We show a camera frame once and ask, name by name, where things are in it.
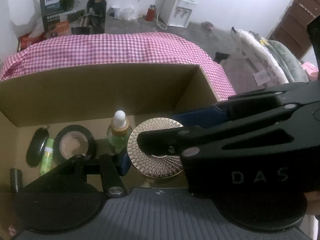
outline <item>printed photo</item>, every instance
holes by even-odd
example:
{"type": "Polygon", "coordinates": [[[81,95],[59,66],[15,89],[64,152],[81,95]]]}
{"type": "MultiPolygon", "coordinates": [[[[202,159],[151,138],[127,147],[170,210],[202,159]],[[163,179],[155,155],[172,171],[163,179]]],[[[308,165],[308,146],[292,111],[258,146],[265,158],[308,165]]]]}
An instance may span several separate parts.
{"type": "Polygon", "coordinates": [[[40,0],[46,38],[105,33],[106,0],[40,0]]]}

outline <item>pink checkered tablecloth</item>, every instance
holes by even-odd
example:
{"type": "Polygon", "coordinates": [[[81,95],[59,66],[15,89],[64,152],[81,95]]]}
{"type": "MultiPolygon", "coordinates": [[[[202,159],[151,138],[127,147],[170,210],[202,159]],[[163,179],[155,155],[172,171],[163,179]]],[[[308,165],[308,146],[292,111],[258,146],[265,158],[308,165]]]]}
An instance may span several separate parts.
{"type": "Polygon", "coordinates": [[[54,68],[111,63],[196,64],[221,100],[235,91],[223,68],[192,42],[169,33],[70,35],[34,44],[4,62],[0,81],[54,68]]]}

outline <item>concrete floor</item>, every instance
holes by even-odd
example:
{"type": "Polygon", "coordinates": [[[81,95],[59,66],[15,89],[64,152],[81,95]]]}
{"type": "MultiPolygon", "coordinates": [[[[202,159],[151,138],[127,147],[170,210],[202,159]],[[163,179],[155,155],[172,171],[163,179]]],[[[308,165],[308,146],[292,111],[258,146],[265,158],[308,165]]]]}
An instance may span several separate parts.
{"type": "MultiPolygon", "coordinates": [[[[134,21],[117,20],[113,17],[106,17],[106,33],[109,34],[127,34],[127,33],[144,33],[144,32],[165,32],[178,35],[187,41],[191,41],[202,48],[212,59],[215,58],[216,52],[232,53],[236,44],[230,36],[229,31],[214,28],[211,32],[204,30],[201,25],[190,23],[188,28],[168,27],[162,30],[156,24],[156,21],[147,22],[144,18],[134,21]]],[[[256,89],[250,82],[251,73],[239,73],[232,66],[224,67],[236,93],[247,92],[256,89]]]]}

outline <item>cardboard box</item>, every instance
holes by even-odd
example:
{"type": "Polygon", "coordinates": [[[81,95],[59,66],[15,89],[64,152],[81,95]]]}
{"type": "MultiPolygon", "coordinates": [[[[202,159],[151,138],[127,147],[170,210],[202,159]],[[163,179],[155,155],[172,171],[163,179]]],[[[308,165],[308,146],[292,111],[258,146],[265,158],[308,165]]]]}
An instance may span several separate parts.
{"type": "MultiPolygon", "coordinates": [[[[51,138],[69,124],[88,128],[97,141],[99,156],[108,152],[106,132],[118,109],[126,112],[134,129],[150,118],[169,117],[217,101],[206,74],[196,65],[87,65],[0,82],[0,184],[10,185],[12,167],[22,170],[24,185],[39,177],[40,165],[29,167],[25,156],[34,132],[43,125],[50,124],[51,138]]],[[[183,173],[152,180],[134,167],[122,180],[128,191],[132,187],[188,186],[183,173]]],[[[102,191],[100,176],[89,176],[88,182],[102,191]]]]}

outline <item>wooden door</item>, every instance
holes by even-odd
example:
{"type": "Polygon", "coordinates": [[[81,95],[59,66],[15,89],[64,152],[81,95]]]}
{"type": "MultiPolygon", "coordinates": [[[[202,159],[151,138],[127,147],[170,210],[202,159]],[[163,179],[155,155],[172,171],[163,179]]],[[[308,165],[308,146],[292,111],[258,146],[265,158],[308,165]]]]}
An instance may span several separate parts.
{"type": "Polygon", "coordinates": [[[311,46],[307,25],[320,15],[320,0],[294,0],[270,40],[284,44],[298,59],[311,46]]]}

